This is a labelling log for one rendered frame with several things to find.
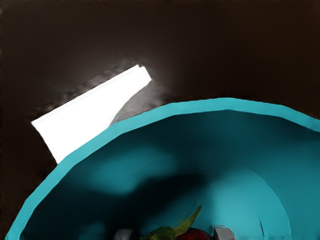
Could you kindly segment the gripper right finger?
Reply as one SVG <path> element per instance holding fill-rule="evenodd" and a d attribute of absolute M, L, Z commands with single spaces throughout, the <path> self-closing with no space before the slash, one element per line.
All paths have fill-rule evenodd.
<path fill-rule="evenodd" d="M 235 240 L 235 234 L 229 227 L 224 225 L 214 225 L 213 238 L 214 240 Z"/>

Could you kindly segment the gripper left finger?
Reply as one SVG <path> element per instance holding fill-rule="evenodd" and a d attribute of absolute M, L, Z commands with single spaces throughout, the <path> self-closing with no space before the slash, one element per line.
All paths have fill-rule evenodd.
<path fill-rule="evenodd" d="M 118 229 L 113 236 L 113 240 L 132 240 L 132 238 L 132 229 Z"/>

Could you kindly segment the red strawberry with green leaves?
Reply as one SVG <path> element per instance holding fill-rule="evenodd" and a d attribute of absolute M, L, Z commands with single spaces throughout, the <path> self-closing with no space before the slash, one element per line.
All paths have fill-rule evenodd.
<path fill-rule="evenodd" d="M 138 240 L 215 240 L 214 236 L 206 231 L 192 227 L 201 212 L 200 205 L 188 218 L 176 227 L 161 226 L 146 235 L 140 236 Z"/>

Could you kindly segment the teal bowl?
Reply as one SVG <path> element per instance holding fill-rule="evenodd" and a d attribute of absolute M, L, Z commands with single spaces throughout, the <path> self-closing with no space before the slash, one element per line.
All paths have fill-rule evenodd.
<path fill-rule="evenodd" d="M 174 226 L 320 240 L 320 120 L 271 103 L 170 103 L 115 123 L 26 199 L 5 240 L 112 240 Z"/>

